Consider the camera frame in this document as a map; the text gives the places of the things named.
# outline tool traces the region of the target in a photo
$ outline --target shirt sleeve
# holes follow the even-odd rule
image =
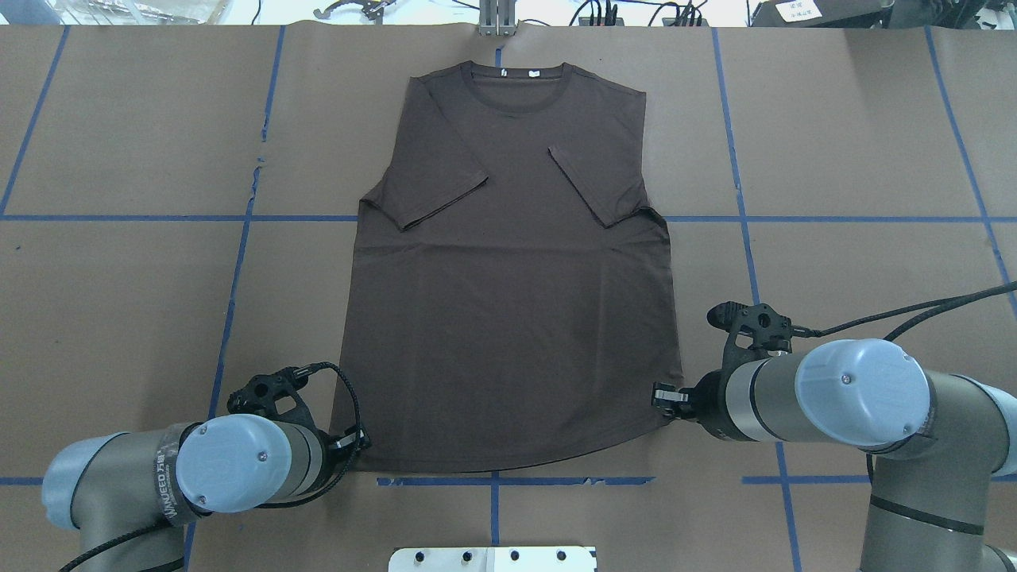
[[[459,201],[487,176],[427,87],[414,77],[406,92],[392,163],[362,201],[406,230]]]
[[[625,98],[596,133],[558,141],[551,158],[605,227],[650,208],[643,181],[646,94]]]

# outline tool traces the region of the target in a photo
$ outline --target white sticker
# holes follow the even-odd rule
[[[814,0],[794,0],[776,6],[784,21],[803,21],[823,17],[823,12],[820,12]]]

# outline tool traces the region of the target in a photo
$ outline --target t-shirt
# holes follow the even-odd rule
[[[567,63],[410,80],[354,247],[341,365],[372,441],[359,468],[523,467],[667,422],[652,387],[682,376],[645,109]]]

